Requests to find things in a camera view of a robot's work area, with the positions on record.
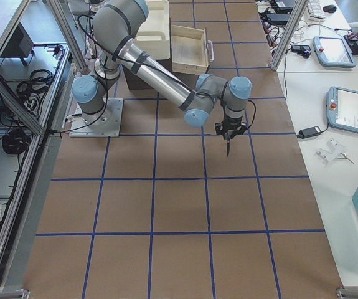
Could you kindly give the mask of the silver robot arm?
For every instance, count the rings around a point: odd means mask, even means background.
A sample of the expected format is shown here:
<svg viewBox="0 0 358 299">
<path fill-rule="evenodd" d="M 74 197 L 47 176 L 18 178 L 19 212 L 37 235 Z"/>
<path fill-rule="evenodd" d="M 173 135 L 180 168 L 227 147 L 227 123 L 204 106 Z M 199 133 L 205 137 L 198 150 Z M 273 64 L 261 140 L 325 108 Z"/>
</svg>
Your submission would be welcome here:
<svg viewBox="0 0 358 299">
<path fill-rule="evenodd" d="M 230 80 L 211 74 L 199 75 L 194 90 L 173 76 L 134 42 L 138 29 L 148 17 L 145 1 L 108 1 L 94 16 L 88 16 L 91 29 L 81 28 L 100 50 L 92 72 L 74 80 L 73 97 L 79 104 L 87 123 L 106 113 L 103 97 L 119 77 L 118 66 L 123 65 L 133 75 L 145 81 L 184 112 L 186 123 L 202 127 L 217 101 L 224 117 L 215 124 L 215 132 L 226 141 L 243 135 L 249 125 L 244 124 L 252 83 L 246 77 Z"/>
</svg>

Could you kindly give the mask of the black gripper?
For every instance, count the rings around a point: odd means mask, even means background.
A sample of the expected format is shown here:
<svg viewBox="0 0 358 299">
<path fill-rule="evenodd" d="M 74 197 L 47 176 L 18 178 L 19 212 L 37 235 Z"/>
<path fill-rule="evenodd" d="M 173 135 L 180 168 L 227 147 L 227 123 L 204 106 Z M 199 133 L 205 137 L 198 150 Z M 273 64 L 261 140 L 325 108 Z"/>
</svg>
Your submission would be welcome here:
<svg viewBox="0 0 358 299">
<path fill-rule="evenodd" d="M 247 126 L 244 123 L 240 123 L 237 126 L 234 126 L 229 123 L 215 123 L 215 133 L 218 136 L 222 136 L 223 139 L 234 139 L 238 135 L 243 135 L 246 130 Z"/>
</svg>

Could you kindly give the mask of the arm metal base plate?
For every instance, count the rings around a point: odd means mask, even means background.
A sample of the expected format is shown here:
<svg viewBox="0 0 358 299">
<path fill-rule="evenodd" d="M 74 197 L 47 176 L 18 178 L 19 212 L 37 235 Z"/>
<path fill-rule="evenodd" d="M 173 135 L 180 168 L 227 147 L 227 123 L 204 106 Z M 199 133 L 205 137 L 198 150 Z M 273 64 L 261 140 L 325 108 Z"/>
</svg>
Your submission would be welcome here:
<svg viewBox="0 0 358 299">
<path fill-rule="evenodd" d="M 123 112 L 123 98 L 104 98 L 105 110 L 94 115 L 82 113 L 77 104 L 75 113 L 79 114 L 72 120 L 69 135 L 74 138 L 117 138 L 120 135 L 121 117 Z"/>
</svg>

